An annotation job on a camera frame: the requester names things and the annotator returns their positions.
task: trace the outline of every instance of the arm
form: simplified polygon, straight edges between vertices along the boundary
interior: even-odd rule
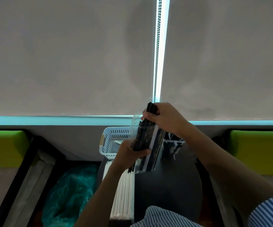
[[[156,103],[156,105],[159,115],[144,112],[143,116],[162,129],[183,138],[245,217],[248,217],[260,203],[273,197],[273,186],[269,182],[248,169],[185,120],[171,104]]]
[[[108,226],[116,188],[122,173],[131,167],[138,158],[149,153],[149,149],[134,152],[130,149],[130,141],[123,141],[105,178],[85,206],[74,227]]]

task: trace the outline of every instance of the blue and white striped sleeve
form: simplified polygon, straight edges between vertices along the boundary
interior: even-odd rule
[[[273,197],[257,206],[248,218],[248,227],[273,227]]]

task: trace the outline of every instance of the hand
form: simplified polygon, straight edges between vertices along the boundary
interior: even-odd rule
[[[156,123],[161,129],[174,133],[182,138],[188,121],[170,103],[154,103],[157,106],[157,114],[143,111],[143,117]]]
[[[141,151],[133,151],[131,146],[132,140],[125,140],[119,147],[119,151],[113,160],[113,167],[118,170],[121,174],[131,167],[138,158],[144,157],[151,153],[150,149],[145,149]]]

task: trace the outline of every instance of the striped shirt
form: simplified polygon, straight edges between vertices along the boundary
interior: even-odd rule
[[[144,219],[131,227],[201,227],[201,225],[169,210],[150,206]],[[257,206],[248,217],[248,227],[273,227],[273,198]]]

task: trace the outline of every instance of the teal plastic bag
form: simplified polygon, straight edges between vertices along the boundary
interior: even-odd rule
[[[49,191],[43,227],[72,227],[95,192],[98,167],[82,165],[65,172]]]

